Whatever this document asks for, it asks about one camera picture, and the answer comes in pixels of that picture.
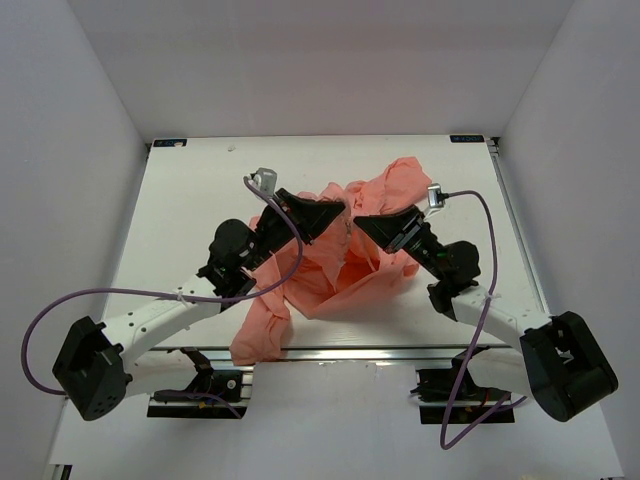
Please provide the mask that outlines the salmon pink jacket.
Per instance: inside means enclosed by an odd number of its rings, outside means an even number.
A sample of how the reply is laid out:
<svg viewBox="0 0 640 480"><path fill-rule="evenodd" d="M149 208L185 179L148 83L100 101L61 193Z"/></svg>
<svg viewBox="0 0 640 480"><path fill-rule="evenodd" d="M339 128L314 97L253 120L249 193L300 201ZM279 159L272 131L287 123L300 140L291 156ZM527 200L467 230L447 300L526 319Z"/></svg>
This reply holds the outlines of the salmon pink jacket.
<svg viewBox="0 0 640 480"><path fill-rule="evenodd" d="M406 252L387 254L353 222L398 212L422 201L431 185L415 157L400 157L377 177L346 186L330 182L309 199L339 200L346 209L302 253L290 241L253 274L255 298L230 345L237 365L274 361L291 327L291 312L326 318L378 304L399 294L419 270Z"/></svg>

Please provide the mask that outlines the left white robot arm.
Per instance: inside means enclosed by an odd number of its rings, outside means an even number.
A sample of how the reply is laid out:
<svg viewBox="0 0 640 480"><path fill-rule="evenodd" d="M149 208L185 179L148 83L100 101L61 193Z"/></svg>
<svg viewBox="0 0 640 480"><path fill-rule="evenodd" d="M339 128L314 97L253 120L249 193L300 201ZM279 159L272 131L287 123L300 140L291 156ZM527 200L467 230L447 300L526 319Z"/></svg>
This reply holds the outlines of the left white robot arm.
<svg viewBox="0 0 640 480"><path fill-rule="evenodd" d="M246 298L251 272L291 241L309 244L345 210L341 201L310 200L278 190L259 221L221 223L198 272L168 295L119 317L76 321L53 366L54 377L86 421L111 412L138 394L199 399L213 394L214 370L195 347L159 349L192 324L212 318Z"/></svg>

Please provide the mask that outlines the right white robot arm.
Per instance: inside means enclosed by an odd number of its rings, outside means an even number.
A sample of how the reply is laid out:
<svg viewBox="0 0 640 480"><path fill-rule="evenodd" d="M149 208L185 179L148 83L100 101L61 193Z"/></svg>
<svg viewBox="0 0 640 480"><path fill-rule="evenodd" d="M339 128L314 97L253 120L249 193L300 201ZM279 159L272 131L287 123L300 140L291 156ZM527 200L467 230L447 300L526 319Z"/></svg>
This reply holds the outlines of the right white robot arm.
<svg viewBox="0 0 640 480"><path fill-rule="evenodd" d="M580 315L551 316L489 293L476 280L477 247L440 243L417 207L358 216L354 223L382 250L404 251L435 277L427 290L436 312L504 343L502 349L475 347L453 359L451 384L459 396L472 399L486 388L512 392L567 422L618 389L612 366Z"/></svg>

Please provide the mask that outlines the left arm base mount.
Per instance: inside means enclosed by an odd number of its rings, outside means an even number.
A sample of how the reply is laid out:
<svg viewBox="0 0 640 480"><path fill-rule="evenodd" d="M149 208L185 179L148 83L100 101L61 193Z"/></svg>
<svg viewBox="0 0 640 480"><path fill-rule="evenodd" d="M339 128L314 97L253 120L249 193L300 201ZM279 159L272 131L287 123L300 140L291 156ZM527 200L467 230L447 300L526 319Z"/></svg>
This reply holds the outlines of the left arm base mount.
<svg viewBox="0 0 640 480"><path fill-rule="evenodd" d="M182 347L178 353L187 369L187 383L150 395L148 418L240 420L246 414L253 384L253 368L235 366L226 351Z"/></svg>

